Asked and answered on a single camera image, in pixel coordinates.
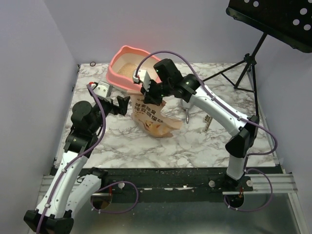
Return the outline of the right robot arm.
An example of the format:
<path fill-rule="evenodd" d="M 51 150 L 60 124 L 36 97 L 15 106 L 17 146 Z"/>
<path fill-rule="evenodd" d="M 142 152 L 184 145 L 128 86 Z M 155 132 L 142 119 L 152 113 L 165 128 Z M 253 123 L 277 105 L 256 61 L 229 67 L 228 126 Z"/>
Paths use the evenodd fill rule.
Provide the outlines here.
<path fill-rule="evenodd" d="M 224 185 L 230 191 L 237 190 L 242 185 L 247 152 L 254 144 L 259 117 L 248 117 L 237 111 L 200 82 L 196 75 L 183 76 L 171 59 L 157 62 L 154 70 L 160 83 L 151 79 L 143 69 L 139 69 L 133 76 L 135 82 L 142 84 L 140 91 L 144 95 L 144 103 L 159 106 L 164 97 L 174 96 L 198 107 L 221 124 L 231 135 L 225 145 L 230 158 Z"/>

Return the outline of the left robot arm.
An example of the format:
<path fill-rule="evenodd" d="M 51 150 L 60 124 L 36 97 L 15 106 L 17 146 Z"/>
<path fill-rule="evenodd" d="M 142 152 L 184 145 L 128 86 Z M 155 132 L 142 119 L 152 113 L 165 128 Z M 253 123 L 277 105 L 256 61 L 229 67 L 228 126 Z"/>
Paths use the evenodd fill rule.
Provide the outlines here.
<path fill-rule="evenodd" d="M 102 193 L 108 187 L 107 172 L 92 168 L 85 180 L 75 188 L 75 182 L 106 128 L 108 114 L 126 115 L 130 97 L 100 98 L 95 105 L 79 101 L 72 108 L 72 127 L 66 138 L 60 166 L 42 201 L 35 210 L 28 210 L 25 223 L 37 234 L 68 234 L 74 218 L 93 192 Z"/>

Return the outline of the peach cat litter bag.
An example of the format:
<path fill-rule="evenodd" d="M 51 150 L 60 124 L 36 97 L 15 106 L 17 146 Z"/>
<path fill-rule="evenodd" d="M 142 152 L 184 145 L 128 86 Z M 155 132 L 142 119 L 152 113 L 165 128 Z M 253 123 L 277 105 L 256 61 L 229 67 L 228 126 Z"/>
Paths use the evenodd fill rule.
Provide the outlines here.
<path fill-rule="evenodd" d="M 170 118 L 162 114 L 166 102 L 163 100 L 160 106 L 143 103 L 144 96 L 139 91 L 128 90 L 132 103 L 132 120 L 138 124 L 147 134 L 156 137 L 172 137 L 173 130 L 179 130 L 182 121 Z"/>

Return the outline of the metal litter scoop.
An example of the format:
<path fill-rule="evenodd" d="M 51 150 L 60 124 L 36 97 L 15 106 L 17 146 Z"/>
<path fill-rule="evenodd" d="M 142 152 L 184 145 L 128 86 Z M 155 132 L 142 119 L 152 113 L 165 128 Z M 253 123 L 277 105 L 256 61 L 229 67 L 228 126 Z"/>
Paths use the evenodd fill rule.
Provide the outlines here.
<path fill-rule="evenodd" d="M 184 113 L 185 113 L 185 121 L 187 124 L 189 124 L 189 121 L 190 121 L 189 110 L 192 108 L 193 105 L 184 101 L 183 99 L 180 100 L 180 105 L 181 105 L 181 108 L 184 110 Z"/>

